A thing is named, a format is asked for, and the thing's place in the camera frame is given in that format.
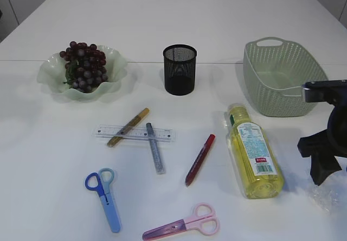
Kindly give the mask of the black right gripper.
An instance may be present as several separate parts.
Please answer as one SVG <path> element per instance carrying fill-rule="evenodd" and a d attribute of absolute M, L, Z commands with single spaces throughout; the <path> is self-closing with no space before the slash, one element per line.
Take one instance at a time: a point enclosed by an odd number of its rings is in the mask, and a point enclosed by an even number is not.
<path fill-rule="evenodd" d="M 327 129 L 300 138 L 298 150 L 302 157 L 311 156 L 310 175 L 320 186 L 331 174 L 342 168 L 335 156 L 346 158 L 346 108 L 335 107 L 327 123 Z"/>

